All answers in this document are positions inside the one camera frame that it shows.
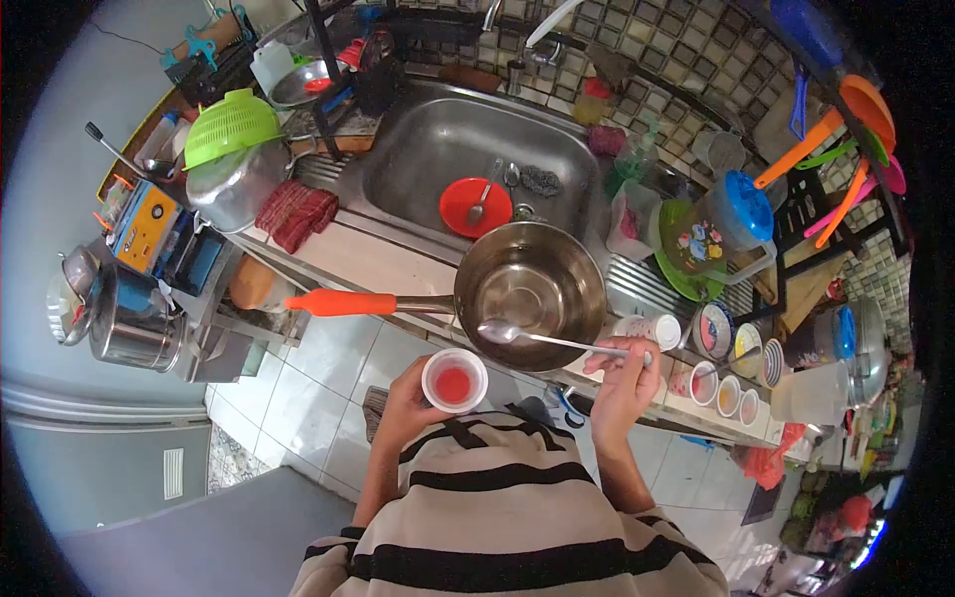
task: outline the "plastic bag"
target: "plastic bag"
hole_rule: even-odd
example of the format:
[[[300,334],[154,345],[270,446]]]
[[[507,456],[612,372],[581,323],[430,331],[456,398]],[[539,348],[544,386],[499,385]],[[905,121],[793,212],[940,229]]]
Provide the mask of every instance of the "plastic bag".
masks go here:
[[[742,469],[745,477],[752,477],[769,491],[776,487],[786,472],[783,455],[806,433],[803,423],[786,423],[778,448],[747,448],[733,455],[733,461]]]

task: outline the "stainless steel sink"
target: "stainless steel sink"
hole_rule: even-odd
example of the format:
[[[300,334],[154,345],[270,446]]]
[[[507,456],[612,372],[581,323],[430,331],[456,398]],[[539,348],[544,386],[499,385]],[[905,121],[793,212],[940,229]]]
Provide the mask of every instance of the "stainless steel sink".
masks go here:
[[[585,130],[556,114],[448,85],[416,81],[386,114],[372,150],[348,162],[339,184],[343,207],[463,251],[438,213],[444,189],[487,176],[496,158],[555,172],[563,191],[545,198],[518,186],[514,204],[583,239],[586,213],[600,197],[600,167]],[[500,176],[497,183],[503,186]]]

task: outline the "red plate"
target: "red plate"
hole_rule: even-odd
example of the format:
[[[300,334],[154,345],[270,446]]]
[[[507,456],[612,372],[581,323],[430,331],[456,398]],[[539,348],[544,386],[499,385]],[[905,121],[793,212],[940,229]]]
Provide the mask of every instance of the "red plate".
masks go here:
[[[478,204],[485,186],[487,179],[461,179],[449,184],[441,193],[438,204],[441,219],[457,234],[475,239],[511,221],[514,212],[511,198],[504,187],[495,182],[484,200],[484,216],[476,226],[468,225],[468,209]]]

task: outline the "cable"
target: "cable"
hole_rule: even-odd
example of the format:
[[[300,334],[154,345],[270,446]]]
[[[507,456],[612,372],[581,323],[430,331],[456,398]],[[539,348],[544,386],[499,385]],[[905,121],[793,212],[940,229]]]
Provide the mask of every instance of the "cable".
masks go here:
[[[157,50],[156,48],[153,48],[152,46],[150,46],[150,45],[147,44],[146,42],[139,41],[138,39],[133,39],[132,37],[124,37],[124,36],[120,35],[119,33],[113,33],[113,32],[105,31],[105,30],[103,30],[102,28],[100,28],[96,23],[93,23],[92,21],[91,21],[91,25],[93,25],[94,27],[96,27],[96,28],[99,30],[100,33],[106,33],[107,35],[112,35],[112,36],[114,36],[114,37],[118,37],[119,39],[125,39],[126,41],[131,41],[131,42],[133,42],[134,44],[139,44],[140,46],[145,46],[145,47],[149,48],[150,50],[152,50],[153,52],[155,52],[155,53],[157,53],[157,54],[159,54],[159,55],[162,55],[162,52],[160,52],[160,51]]]

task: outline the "soap bottle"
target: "soap bottle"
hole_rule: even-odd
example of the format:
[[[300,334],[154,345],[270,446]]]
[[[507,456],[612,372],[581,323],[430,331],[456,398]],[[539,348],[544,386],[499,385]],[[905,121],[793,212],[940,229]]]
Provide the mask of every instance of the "soap bottle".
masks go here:
[[[620,153],[613,161],[613,167],[606,175],[605,191],[608,199],[613,200],[624,181],[633,179],[637,182],[646,177],[647,172],[653,169],[660,159],[657,151],[656,134],[660,131],[660,123],[651,120],[649,129],[640,137],[630,135],[621,148]]]

